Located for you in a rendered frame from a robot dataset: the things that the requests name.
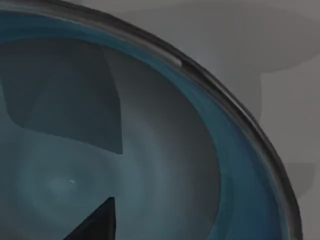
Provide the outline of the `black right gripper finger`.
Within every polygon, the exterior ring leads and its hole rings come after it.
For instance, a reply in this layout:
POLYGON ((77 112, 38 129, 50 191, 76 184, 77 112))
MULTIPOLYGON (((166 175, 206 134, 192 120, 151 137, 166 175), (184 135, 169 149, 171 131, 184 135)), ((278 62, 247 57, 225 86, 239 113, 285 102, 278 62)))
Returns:
POLYGON ((109 197, 63 240, 116 240, 116 203, 109 197))

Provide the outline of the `blue bowl with dark rim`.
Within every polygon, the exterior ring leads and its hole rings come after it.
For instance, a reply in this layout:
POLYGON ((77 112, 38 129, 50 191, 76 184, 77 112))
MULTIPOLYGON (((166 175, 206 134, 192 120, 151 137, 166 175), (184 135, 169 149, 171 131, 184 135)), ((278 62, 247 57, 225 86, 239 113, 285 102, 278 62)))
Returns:
POLYGON ((285 167, 219 80, 62 0, 0 0, 0 240, 63 240, 108 198, 115 240, 304 240, 285 167))

